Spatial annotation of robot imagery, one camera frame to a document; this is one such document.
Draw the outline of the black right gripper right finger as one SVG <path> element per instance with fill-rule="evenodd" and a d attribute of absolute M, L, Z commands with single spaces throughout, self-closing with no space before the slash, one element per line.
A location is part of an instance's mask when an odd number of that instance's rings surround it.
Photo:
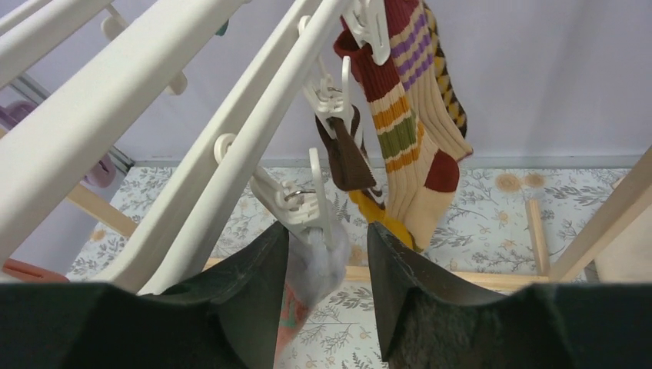
<path fill-rule="evenodd" d="M 503 295 L 368 227 L 381 358 L 391 368 L 649 368 L 649 284 L 531 284 Z"/>

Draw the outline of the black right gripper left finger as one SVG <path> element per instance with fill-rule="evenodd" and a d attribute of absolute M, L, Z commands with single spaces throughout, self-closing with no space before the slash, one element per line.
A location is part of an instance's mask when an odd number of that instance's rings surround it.
<path fill-rule="evenodd" d="M 271 368 L 288 231 L 160 294 L 108 283 L 1 286 L 3 368 Z"/>

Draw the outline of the pink green patterned sock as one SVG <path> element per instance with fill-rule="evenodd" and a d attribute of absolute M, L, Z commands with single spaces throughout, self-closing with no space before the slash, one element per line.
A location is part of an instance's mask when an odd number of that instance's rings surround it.
<path fill-rule="evenodd" d="M 321 242 L 321 229 L 309 231 L 309 245 L 289 236 L 288 265 L 278 324 L 275 357 L 298 335 L 318 303 L 337 290 L 346 275 L 351 242 L 340 222 L 331 226 L 334 249 Z"/>

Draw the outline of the wooden clothes rack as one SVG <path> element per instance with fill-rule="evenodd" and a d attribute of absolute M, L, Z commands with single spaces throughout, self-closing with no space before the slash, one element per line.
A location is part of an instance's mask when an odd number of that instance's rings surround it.
<path fill-rule="evenodd" d="M 98 222 L 72 266 L 72 278 L 86 278 L 109 264 L 171 173 L 166 167 L 132 170 L 116 204 L 84 185 L 71 192 L 68 200 Z M 545 282 L 621 176 L 616 169 L 466 168 L 461 193 L 435 231 L 427 256 L 485 288 L 515 291 Z"/>

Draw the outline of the beige purple striped sock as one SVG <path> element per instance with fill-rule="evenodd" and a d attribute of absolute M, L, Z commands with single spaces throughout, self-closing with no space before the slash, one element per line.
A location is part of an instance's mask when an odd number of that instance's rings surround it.
<path fill-rule="evenodd" d="M 442 101 L 424 3 L 404 0 L 384 3 L 391 58 L 427 133 L 444 152 L 461 161 L 473 154 L 473 148 L 451 120 Z"/>

